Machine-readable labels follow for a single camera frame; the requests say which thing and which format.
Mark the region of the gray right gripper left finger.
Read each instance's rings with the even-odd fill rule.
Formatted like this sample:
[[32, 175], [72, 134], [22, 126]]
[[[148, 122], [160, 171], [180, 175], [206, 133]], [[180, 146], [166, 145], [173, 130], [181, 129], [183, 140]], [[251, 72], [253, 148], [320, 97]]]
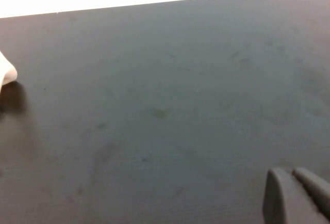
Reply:
[[294, 223], [294, 200], [298, 195], [298, 183], [290, 173], [281, 168], [269, 169], [262, 205], [265, 223]]

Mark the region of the gray right gripper right finger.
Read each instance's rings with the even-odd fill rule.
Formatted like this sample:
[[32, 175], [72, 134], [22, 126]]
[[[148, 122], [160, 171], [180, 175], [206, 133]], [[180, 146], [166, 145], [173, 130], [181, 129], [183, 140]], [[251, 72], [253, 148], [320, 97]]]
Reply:
[[292, 223], [329, 223], [329, 182], [302, 167], [292, 175], [296, 183]]

